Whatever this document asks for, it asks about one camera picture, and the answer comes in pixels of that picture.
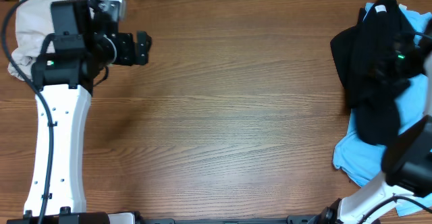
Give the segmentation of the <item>black t-shirt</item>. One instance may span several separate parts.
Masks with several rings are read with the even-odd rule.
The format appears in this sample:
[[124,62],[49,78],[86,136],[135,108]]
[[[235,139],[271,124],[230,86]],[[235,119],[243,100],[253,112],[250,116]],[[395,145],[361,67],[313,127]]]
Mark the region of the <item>black t-shirt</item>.
[[424,72],[429,42],[414,42],[414,27],[396,0],[376,0],[360,9],[357,24],[336,35],[330,47],[358,137],[392,144],[401,127],[396,98],[410,78]]

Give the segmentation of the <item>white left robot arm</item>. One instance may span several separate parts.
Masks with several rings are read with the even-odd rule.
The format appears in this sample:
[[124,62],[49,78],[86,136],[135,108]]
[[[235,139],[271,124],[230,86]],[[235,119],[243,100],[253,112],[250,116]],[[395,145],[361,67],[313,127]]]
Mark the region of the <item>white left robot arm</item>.
[[21,223],[141,223],[137,212],[90,213],[82,180],[84,128],[94,87],[109,66],[145,65],[151,37],[121,33],[124,0],[51,4],[46,35],[28,84],[36,95],[38,133],[32,184]]

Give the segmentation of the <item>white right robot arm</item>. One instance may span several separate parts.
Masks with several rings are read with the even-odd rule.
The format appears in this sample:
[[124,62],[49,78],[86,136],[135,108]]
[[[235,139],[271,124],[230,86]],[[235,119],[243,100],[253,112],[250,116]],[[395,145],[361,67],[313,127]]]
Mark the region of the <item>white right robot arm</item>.
[[387,146],[380,172],[355,194],[336,200],[313,223],[376,223],[403,202],[431,193],[431,94],[422,117],[403,134],[386,128],[399,123],[388,116],[395,99],[409,87],[409,78],[431,76],[431,32],[399,32],[376,43],[377,56],[367,66],[352,69],[346,86],[356,107],[357,129],[376,133]]

